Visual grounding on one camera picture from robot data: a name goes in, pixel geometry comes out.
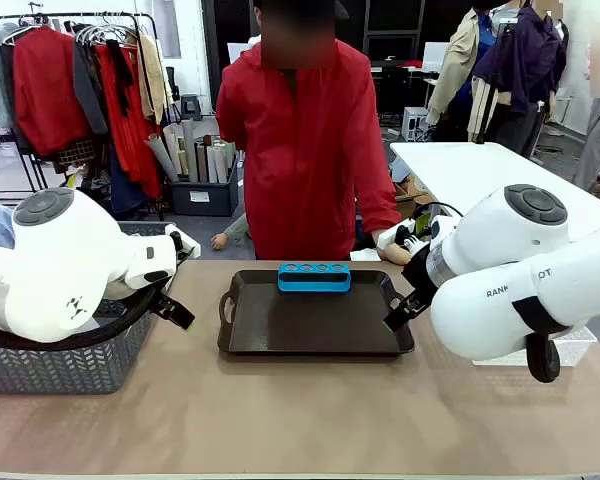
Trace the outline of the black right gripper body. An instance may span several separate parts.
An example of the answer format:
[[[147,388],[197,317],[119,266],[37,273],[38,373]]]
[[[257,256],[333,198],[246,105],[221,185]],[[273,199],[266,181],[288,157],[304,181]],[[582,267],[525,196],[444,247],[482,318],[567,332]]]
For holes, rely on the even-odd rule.
[[[440,245],[430,248],[427,244],[411,255],[402,275],[414,288],[419,301],[431,301],[438,289],[449,279],[447,265]]]

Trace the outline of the person's left hand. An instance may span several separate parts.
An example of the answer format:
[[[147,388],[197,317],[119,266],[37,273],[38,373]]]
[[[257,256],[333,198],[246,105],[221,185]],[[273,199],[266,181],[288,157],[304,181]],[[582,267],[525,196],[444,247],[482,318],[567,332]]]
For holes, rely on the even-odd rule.
[[[399,266],[404,266],[411,260],[410,252],[395,243],[388,245],[386,248],[378,248],[377,252],[383,261],[388,261]]]

